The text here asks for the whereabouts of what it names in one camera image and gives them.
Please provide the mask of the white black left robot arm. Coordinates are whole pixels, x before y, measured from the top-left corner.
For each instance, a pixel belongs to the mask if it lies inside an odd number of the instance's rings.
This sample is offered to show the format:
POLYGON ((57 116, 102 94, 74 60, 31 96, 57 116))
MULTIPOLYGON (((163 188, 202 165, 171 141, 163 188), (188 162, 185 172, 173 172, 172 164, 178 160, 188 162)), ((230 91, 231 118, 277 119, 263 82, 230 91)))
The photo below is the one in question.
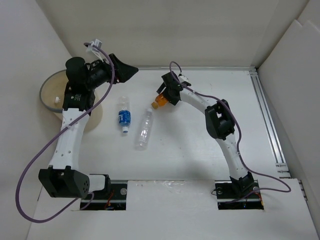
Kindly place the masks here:
POLYGON ((87 175, 79 171, 79 152, 85 127, 95 102, 95 89, 104 83, 124 83, 139 70, 121 62, 113 53, 111 63, 95 60, 87 63, 82 57, 72 57, 66 63, 68 79, 62 105, 61 136, 46 169, 40 169, 38 179, 52 198, 81 198, 95 192, 100 198, 111 194, 107 174, 87 175))

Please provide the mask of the aluminium rail right edge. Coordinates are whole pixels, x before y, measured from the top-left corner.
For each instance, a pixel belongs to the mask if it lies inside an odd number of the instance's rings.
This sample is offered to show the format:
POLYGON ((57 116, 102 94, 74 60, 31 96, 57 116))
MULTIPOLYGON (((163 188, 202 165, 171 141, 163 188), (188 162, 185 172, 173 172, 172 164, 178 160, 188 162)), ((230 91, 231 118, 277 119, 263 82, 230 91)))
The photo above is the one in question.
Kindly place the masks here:
POLYGON ((259 104, 260 111, 262 113, 262 118, 266 128, 266 133, 269 141, 269 145, 273 154, 275 161, 275 167, 277 169, 280 179, 291 179, 285 156, 282 151, 282 146, 269 110, 267 99, 264 94, 264 90, 258 76, 257 69, 253 66, 249 68, 249 76, 255 91, 255 95, 259 104))

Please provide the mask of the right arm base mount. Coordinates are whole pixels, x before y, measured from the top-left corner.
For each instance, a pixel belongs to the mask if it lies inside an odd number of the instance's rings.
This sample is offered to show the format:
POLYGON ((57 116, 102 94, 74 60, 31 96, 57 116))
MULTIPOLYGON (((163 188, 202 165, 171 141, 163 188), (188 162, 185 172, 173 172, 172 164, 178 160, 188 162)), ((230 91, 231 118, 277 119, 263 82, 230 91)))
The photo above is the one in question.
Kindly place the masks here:
POLYGON ((264 203, 259 192, 244 197, 255 187, 259 187, 257 180, 244 193, 236 193, 230 180, 217 180, 214 182, 211 194, 216 196, 218 210, 264 210, 264 203))

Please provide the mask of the clear unlabelled plastic bottle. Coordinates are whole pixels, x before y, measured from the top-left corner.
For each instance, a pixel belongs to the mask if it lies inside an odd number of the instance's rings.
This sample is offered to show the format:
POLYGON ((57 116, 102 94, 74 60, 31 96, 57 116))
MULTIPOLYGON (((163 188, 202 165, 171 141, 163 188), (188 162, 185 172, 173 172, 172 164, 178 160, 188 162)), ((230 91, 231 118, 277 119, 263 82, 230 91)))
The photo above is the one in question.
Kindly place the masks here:
POLYGON ((151 108, 147 108, 144 112, 138 129, 138 136, 135 143, 135 147, 137 150, 142 151, 147 148, 152 131, 153 119, 153 110, 151 108))

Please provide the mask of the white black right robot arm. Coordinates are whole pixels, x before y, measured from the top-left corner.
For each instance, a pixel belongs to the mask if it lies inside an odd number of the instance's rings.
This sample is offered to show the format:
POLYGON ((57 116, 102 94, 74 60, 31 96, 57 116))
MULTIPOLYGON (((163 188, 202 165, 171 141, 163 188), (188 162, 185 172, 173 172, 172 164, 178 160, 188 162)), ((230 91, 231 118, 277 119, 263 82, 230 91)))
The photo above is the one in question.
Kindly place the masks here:
POLYGON ((247 195, 254 188, 254 178, 241 161, 235 136, 236 123, 228 102, 191 90, 191 84, 182 74, 169 72, 161 78, 155 102, 165 99, 175 106, 181 101, 204 114, 206 130, 217 141, 227 162, 232 193, 237 198, 247 195))

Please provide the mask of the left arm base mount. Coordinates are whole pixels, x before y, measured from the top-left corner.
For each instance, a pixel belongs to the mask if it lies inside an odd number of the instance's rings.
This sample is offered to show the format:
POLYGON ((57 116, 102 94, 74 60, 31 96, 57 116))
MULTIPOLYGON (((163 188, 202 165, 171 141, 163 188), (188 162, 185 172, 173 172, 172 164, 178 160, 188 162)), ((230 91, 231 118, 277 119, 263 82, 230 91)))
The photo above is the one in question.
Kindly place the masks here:
POLYGON ((94 192, 94 198, 89 203, 88 195, 80 201, 79 208, 82 211, 125 211, 127 206, 127 180, 112 180, 109 193, 102 190, 94 192))

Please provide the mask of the orange plastic bottle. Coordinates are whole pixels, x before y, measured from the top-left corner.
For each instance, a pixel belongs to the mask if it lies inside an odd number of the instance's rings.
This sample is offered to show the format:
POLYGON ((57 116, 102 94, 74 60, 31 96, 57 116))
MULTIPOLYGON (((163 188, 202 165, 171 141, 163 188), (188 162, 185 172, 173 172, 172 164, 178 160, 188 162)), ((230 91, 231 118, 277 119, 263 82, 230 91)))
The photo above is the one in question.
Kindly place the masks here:
POLYGON ((160 107, 165 106, 169 101, 165 98, 164 94, 159 94, 155 100, 151 103, 153 109, 158 109, 160 107))

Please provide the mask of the beige bin with grey rim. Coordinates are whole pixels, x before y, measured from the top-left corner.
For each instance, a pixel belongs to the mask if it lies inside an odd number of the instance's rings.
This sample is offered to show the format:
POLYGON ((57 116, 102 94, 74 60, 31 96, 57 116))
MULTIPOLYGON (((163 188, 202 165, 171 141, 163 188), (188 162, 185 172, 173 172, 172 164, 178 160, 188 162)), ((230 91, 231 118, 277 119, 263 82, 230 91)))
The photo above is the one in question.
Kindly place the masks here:
MULTIPOLYGON (((68 82, 66 70, 60 70, 53 75, 49 76, 42 84, 39 91, 40 102, 52 112, 60 121, 63 120, 63 102, 65 95, 65 88, 68 82), (61 99, 60 103, 55 104, 55 97, 61 99)), ((103 117, 103 108, 101 105, 97 106, 89 117, 89 120, 84 128, 84 132, 88 133, 95 129, 103 117)))

